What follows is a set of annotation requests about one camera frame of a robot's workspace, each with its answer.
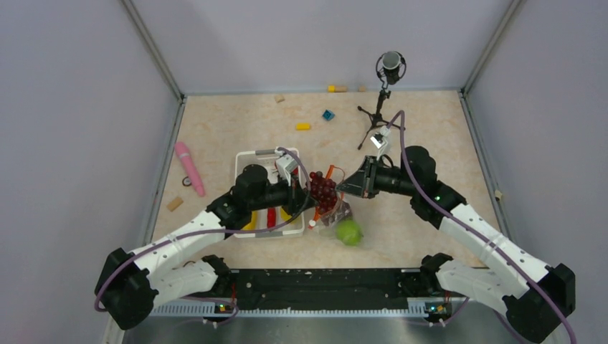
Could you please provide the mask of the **dark red grape bunch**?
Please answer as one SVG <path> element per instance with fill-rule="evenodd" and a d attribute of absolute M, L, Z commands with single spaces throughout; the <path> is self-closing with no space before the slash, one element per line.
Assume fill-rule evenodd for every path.
<path fill-rule="evenodd" d="M 338 202 L 337 183 L 331 178 L 326 178 L 321 171 L 310 172 L 309 177 L 312 197 L 317 204 L 317 212 L 323 215 L 333 210 Z"/>

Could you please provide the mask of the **clear orange-zip bag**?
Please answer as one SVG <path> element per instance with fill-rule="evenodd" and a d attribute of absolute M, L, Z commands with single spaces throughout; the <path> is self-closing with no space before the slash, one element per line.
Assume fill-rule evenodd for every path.
<path fill-rule="evenodd" d="M 338 166 L 329 165 L 325 173 L 316 171 L 309 176 L 315 213 L 308 222 L 308 228 L 321 236 L 337 239 L 347 247 L 357 247 L 364 237 L 363 231 L 354 219 L 345 193 L 337 190 L 346 172 Z"/>

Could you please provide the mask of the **green apple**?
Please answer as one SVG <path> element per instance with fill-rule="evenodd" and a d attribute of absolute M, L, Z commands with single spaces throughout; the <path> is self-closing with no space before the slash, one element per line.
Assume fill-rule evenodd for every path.
<path fill-rule="evenodd" d="M 344 219 L 336 224 L 336 238 L 346 246 L 356 247 L 362 240 L 359 224 L 353 219 Z"/>

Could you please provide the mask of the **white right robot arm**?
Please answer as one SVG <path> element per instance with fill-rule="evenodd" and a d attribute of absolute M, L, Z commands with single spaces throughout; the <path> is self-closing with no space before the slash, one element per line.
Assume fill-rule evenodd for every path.
<path fill-rule="evenodd" d="M 576 307 L 576 275 L 565 264 L 550 266 L 513 243 L 479 215 L 466 199 L 441 182 L 428 150 L 404 149 L 401 165 L 385 166 L 366 156 L 337 189 L 363 199 L 380 192 L 410 197 L 415 214 L 467 247 L 487 268 L 469 267 L 446 254 L 428 256 L 420 285 L 429 295 L 464 295 L 506 318 L 527 341 L 542 343 Z"/>

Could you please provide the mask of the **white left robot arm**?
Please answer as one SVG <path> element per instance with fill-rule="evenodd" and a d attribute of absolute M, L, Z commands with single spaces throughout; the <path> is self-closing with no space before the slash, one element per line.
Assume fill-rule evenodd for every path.
<path fill-rule="evenodd" d="M 129 330 L 167 302 L 198 292 L 225 294 L 229 268 L 220 258 L 184 261 L 240 233 L 253 211 L 281 207 L 294 219 L 313 206 L 310 189 L 310 181 L 300 182 L 293 173 L 270 183 L 266 168 L 248 165 L 228 192 L 179 229 L 130 252 L 111 252 L 95 287 L 95 311 L 107 312 L 120 329 Z"/>

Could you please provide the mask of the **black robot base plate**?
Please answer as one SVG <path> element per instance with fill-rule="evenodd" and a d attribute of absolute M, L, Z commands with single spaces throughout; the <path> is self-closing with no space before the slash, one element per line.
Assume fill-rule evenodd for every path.
<path fill-rule="evenodd" d="M 417 269 L 224 270 L 215 286 L 196 298 L 234 301 L 241 310 L 405 310 L 418 297 L 443 297 L 435 277 L 452 257 L 427 255 Z"/>

